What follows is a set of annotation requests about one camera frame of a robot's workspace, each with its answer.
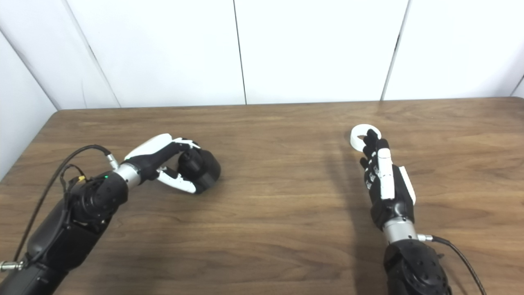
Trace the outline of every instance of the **black cable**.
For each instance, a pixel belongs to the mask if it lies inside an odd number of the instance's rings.
[[[486,295],[486,290],[484,290],[484,287],[482,286],[481,280],[478,278],[478,275],[475,272],[475,270],[473,269],[473,267],[471,266],[470,262],[467,261],[466,256],[464,256],[464,254],[462,254],[462,252],[460,252],[460,250],[454,244],[452,244],[450,241],[448,241],[446,239],[443,239],[443,238],[437,237],[437,236],[433,236],[433,240],[432,241],[436,242],[436,243],[441,243],[441,244],[444,244],[444,245],[448,245],[449,247],[451,247],[451,249],[453,249],[453,251],[455,251],[455,253],[457,253],[457,255],[460,257],[460,259],[462,259],[462,262],[464,262],[464,264],[466,265],[467,269],[470,271],[471,275],[473,276],[473,279],[475,280],[475,283],[477,283],[478,289],[481,291],[481,294],[482,295]]]
[[[85,173],[82,171],[82,169],[80,169],[78,166],[76,166],[75,164],[68,164],[67,166],[65,166],[63,169],[62,169],[62,172],[60,173],[60,183],[62,184],[62,188],[63,188],[63,191],[64,193],[66,192],[66,181],[64,180],[64,175],[66,173],[66,171],[71,168],[71,167],[75,167],[76,170],[78,170],[78,173],[80,173],[81,176],[84,176],[85,177]]]
[[[91,144],[91,145],[86,145],[84,147],[79,148],[78,150],[72,152],[67,158],[64,159],[62,164],[60,164],[60,166],[58,166],[57,170],[53,173],[53,176],[51,176],[51,179],[47,183],[46,187],[44,188],[44,191],[42,192],[42,195],[40,196],[40,199],[37,202],[35,210],[33,211],[32,215],[31,215],[31,218],[29,219],[29,223],[27,224],[26,230],[25,230],[24,234],[22,235],[22,239],[20,241],[20,244],[18,245],[18,248],[16,249],[15,258],[13,259],[13,261],[18,261],[18,256],[20,256],[20,252],[22,251],[22,248],[24,247],[24,245],[26,243],[27,236],[29,235],[29,232],[31,231],[31,227],[32,227],[33,223],[35,222],[35,218],[36,218],[36,216],[38,214],[38,211],[40,210],[40,207],[42,206],[43,201],[45,200],[45,198],[47,196],[47,193],[49,192],[49,190],[53,186],[54,181],[57,179],[58,174],[67,165],[67,163],[69,163],[69,161],[71,159],[73,159],[76,155],[80,154],[81,152],[83,152],[85,150],[89,150],[89,149],[96,149],[96,150],[102,151],[104,153],[104,155],[106,155],[106,156],[111,154],[111,152],[108,149],[104,148],[103,146],[98,145],[98,144]]]
[[[62,169],[63,172],[61,174],[61,178],[63,178],[63,173],[65,172],[65,170],[67,169],[67,166],[66,168]],[[66,220],[67,220],[67,217],[69,216],[70,214],[70,208],[69,208],[69,205],[68,205],[68,199],[69,199],[69,194],[71,193],[71,190],[73,189],[74,185],[80,180],[79,177],[75,177],[73,179],[71,179],[69,181],[69,186],[68,187],[65,187],[65,182],[62,183],[63,184],[63,189],[64,189],[64,195],[63,195],[63,203],[64,203],[64,207],[62,208],[62,213],[60,214],[60,219],[58,221],[58,225],[56,226],[56,228],[54,229],[53,231],[53,234],[51,235],[51,239],[49,240],[49,243],[42,248],[42,250],[40,252],[38,252],[34,257],[32,257],[25,265],[24,267],[29,267],[31,266],[32,264],[34,264],[35,262],[38,261],[38,259],[40,259],[44,253],[46,253],[48,250],[49,250],[49,247],[51,247],[51,245],[54,243],[54,241],[57,239],[58,237],[58,234],[60,233],[60,229],[62,228],[62,226],[66,223]]]

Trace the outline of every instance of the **white finger segment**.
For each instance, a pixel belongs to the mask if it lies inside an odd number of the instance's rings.
[[[380,149],[377,155],[378,178],[380,178],[380,198],[395,198],[395,180],[393,179],[393,162],[390,149]]]
[[[411,197],[411,200],[413,200],[414,205],[417,201],[417,197],[415,196],[415,190],[413,189],[413,185],[411,184],[411,180],[409,179],[408,172],[406,171],[406,168],[404,166],[398,168],[400,170],[400,174],[402,174],[402,178],[404,178],[404,183],[406,184],[409,196]]]

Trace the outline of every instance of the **white ring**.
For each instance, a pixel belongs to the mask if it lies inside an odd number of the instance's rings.
[[[359,125],[353,127],[353,129],[351,129],[350,144],[351,144],[351,146],[354,149],[356,149],[359,152],[361,152],[364,149],[366,144],[364,143],[364,141],[362,139],[360,139],[358,137],[359,136],[366,136],[367,135],[367,131],[369,129],[371,129],[371,130],[375,131],[375,133],[377,133],[378,139],[382,138],[382,134],[380,133],[380,130],[378,130],[373,125],[359,124]]]

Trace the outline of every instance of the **white wall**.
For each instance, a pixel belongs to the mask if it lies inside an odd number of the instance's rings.
[[[509,96],[524,75],[523,1],[412,0],[385,99]]]
[[[244,104],[232,0],[69,0],[123,107]]]
[[[58,108],[118,107],[63,1],[1,0],[0,27]]]
[[[236,0],[247,103],[379,100],[407,0]]]
[[[0,180],[55,111],[0,34]]]

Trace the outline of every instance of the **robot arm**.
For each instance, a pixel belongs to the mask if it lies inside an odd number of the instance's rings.
[[[392,163],[389,144],[377,131],[369,128],[361,145],[355,144],[360,134],[352,134],[352,145],[366,155],[360,163],[372,201],[371,217],[388,243],[384,256],[388,293],[451,295],[439,257],[421,242],[426,235],[415,231],[416,198],[407,172]]]
[[[182,152],[175,171],[164,162]],[[113,171],[85,180],[75,177],[70,190],[40,224],[27,243],[21,262],[8,262],[10,270],[0,283],[2,295],[51,295],[72,269],[80,266],[105,232],[129,190],[146,180],[158,179],[190,193],[202,193],[220,176],[220,165],[209,151],[193,141],[169,134],[140,145],[118,165],[108,156]]]

